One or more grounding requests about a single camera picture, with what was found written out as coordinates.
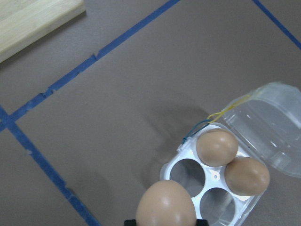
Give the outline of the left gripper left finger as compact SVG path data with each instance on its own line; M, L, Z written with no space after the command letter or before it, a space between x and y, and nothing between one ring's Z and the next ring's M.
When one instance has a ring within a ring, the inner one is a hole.
M124 226L136 226L135 219L127 219L124 221Z

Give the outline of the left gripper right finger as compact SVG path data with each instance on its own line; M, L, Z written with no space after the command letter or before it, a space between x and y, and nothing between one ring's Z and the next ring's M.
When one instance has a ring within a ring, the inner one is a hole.
M196 226L209 226L209 223L205 219L197 219Z

